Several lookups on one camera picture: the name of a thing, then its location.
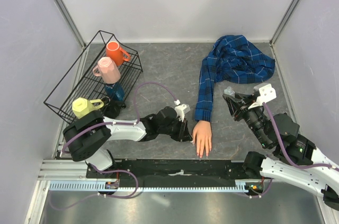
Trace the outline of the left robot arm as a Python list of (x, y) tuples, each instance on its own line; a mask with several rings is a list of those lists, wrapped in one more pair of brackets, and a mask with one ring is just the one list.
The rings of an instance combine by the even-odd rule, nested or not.
[(92, 111), (64, 129), (62, 152), (69, 153), (75, 162), (86, 161), (103, 177), (110, 178), (117, 169), (112, 154), (103, 147), (107, 141), (146, 142), (159, 135), (170, 136), (177, 142), (192, 141), (185, 117), (189, 112), (189, 105), (180, 104), (174, 108), (167, 106), (139, 120), (127, 121)]

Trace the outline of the mannequin hand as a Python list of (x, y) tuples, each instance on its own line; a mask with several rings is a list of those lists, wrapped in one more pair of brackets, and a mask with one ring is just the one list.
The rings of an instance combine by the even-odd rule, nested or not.
[(208, 121), (199, 121), (193, 129), (192, 137), (196, 145), (197, 156), (200, 158), (202, 158), (204, 154), (209, 156), (212, 150), (211, 123)]

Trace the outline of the blue plaid shirt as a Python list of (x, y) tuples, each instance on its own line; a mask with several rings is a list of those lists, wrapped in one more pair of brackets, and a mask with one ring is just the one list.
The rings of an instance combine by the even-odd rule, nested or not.
[(211, 121), (216, 83), (224, 80), (237, 84), (262, 83), (275, 71), (275, 60), (265, 55), (243, 35), (225, 35), (202, 60), (199, 75), (196, 121)]

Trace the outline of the blue glass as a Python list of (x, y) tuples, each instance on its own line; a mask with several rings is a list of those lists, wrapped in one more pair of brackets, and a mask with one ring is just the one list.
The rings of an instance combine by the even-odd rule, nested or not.
[(125, 93), (124, 90), (119, 82), (116, 82), (114, 84), (105, 84), (104, 89), (106, 92), (106, 95), (116, 101), (123, 101)]

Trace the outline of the pink mug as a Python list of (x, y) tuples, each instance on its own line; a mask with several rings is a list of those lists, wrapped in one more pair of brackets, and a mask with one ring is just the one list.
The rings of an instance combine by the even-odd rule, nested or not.
[(110, 57), (102, 57), (92, 72), (94, 76), (101, 77), (106, 84), (115, 84), (121, 78), (120, 71)]

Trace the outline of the yellow mug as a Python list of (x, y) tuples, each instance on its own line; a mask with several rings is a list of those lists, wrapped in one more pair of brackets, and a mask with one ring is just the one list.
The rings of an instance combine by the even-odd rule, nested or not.
[(72, 102), (72, 111), (78, 119), (86, 116), (92, 111), (99, 110), (102, 107), (104, 107), (104, 102), (101, 99), (88, 100), (79, 97)]

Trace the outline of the orange mug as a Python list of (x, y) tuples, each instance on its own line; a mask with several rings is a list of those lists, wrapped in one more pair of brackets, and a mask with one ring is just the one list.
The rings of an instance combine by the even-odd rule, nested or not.
[(116, 41), (110, 41), (106, 44), (106, 56), (111, 58), (117, 67), (124, 62), (130, 61), (130, 54), (126, 52)]

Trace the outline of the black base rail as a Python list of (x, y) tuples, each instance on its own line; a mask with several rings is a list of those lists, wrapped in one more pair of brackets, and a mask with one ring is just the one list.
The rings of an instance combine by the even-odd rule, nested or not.
[(87, 178), (134, 180), (139, 185), (140, 178), (146, 177), (213, 177), (225, 180), (259, 180), (268, 177), (260, 175), (259, 171), (249, 171), (243, 168), (244, 161), (225, 159), (115, 159), (108, 171), (118, 173), (104, 174), (97, 172), (93, 165), (87, 164)]

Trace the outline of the aluminium corner post right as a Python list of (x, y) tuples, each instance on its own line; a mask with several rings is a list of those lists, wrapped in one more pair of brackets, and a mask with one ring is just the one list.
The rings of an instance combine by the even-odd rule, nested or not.
[(284, 28), (288, 24), (289, 20), (291, 19), (294, 11), (296, 10), (297, 6), (299, 5), (301, 0), (291, 0), (286, 12), (284, 13), (278, 27), (276, 28), (272, 38), (270, 39), (270, 45), (274, 45), (278, 40), (279, 36), (283, 32)]

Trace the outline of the aluminium corner post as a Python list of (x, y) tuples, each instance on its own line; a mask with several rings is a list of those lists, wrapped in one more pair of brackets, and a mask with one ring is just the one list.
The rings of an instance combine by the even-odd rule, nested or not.
[(69, 10), (67, 9), (66, 4), (63, 0), (54, 0), (55, 4), (57, 5), (60, 13), (62, 14), (66, 24), (68, 25), (69, 29), (71, 30), (73, 36), (75, 37), (78, 44), (82, 47), (86, 47), (86, 42), (84, 41), (78, 27), (76, 26)]
[(289, 20), (291, 19), (294, 11), (296, 10), (297, 6), (299, 5), (301, 0), (291, 0), (286, 12), (284, 13), (278, 27), (276, 28), (272, 38), (270, 39), (270, 45), (274, 45), (278, 40), (279, 36), (283, 32), (284, 28), (288, 24)]

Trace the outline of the aluminium corner post left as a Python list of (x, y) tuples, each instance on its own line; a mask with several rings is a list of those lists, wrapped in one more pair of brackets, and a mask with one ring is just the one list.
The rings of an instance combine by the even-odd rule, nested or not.
[(82, 47), (86, 47), (86, 42), (84, 41), (78, 27), (76, 26), (69, 10), (67, 9), (66, 4), (63, 0), (54, 0), (55, 4), (57, 5), (60, 13), (62, 14), (66, 24), (68, 25), (69, 29), (71, 30), (73, 36), (75, 37), (78, 44)]

